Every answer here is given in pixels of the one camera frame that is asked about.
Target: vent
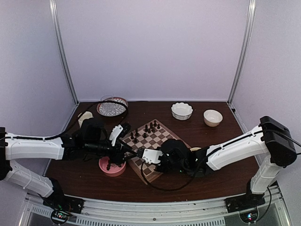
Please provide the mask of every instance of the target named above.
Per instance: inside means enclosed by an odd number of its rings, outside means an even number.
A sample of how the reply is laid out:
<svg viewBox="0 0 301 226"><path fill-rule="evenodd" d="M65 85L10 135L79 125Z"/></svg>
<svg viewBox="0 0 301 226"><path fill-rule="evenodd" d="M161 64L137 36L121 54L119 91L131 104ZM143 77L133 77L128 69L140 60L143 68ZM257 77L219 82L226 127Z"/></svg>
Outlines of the vent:
<svg viewBox="0 0 301 226"><path fill-rule="evenodd" d="M35 206L35 205L32 206L32 212L37 213L42 216L45 216L45 217L50 217L50 214L51 214L50 210L47 210L43 207Z"/></svg>
<svg viewBox="0 0 301 226"><path fill-rule="evenodd" d="M104 222L95 219L88 219L77 217L76 225L79 226L150 226L150 225L158 225L158 226L226 226L224 218L217 218L211 220L201 220L195 221L193 223L182 223L182 224L122 224L120 222Z"/></svg>

